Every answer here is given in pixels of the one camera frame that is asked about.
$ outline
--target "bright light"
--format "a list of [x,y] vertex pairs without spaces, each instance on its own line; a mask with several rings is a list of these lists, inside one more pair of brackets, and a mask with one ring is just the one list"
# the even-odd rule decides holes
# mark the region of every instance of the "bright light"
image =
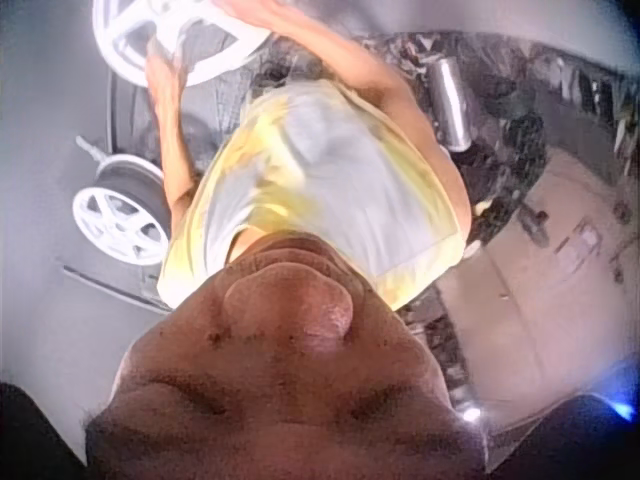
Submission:
[[464,411],[464,413],[462,414],[462,418],[464,420],[466,420],[467,422],[472,422],[473,423],[476,420],[478,420],[481,415],[482,415],[482,412],[480,411],[479,408],[471,407],[471,408],[467,408]]
[[632,422],[633,417],[636,416],[635,409],[631,405],[627,405],[626,403],[611,402],[611,407],[627,422]]

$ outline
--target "silver canister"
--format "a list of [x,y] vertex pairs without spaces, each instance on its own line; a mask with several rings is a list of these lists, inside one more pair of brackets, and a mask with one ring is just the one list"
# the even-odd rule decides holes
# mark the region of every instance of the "silver canister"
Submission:
[[443,145],[452,152],[471,147],[471,130],[460,68],[455,58],[443,58],[429,65],[433,114]]

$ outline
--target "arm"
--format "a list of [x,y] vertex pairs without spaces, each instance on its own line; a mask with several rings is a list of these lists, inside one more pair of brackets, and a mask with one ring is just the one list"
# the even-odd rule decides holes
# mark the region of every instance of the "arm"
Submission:
[[217,0],[227,13],[291,38],[320,57],[341,81],[384,112],[402,130],[447,192],[462,235],[471,229],[471,206],[460,172],[442,151],[431,122],[409,85],[391,66],[357,43],[277,0]]
[[197,188],[180,124],[180,100],[185,77],[179,66],[170,64],[162,54],[157,53],[153,41],[149,47],[146,69],[160,132],[164,192],[171,211],[171,231],[175,232],[191,206]]

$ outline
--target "hand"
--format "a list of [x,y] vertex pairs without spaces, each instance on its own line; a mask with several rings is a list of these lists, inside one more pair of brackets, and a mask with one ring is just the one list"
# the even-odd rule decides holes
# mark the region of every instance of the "hand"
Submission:
[[284,6],[280,0],[210,0],[231,17],[255,27],[278,31]]
[[182,67],[180,57],[167,60],[162,47],[156,38],[147,45],[146,63],[147,83],[153,100],[156,114],[161,119],[164,115],[179,113],[182,92],[186,85],[187,74]]

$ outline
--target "man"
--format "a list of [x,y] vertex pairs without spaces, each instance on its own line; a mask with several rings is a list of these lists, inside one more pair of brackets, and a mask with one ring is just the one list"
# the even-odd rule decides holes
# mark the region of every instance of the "man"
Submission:
[[148,59],[177,307],[140,339],[87,427],[103,478],[472,478],[482,440],[392,309],[456,263],[455,166],[393,69],[276,0],[220,0],[342,85],[265,94],[196,182],[183,79]]

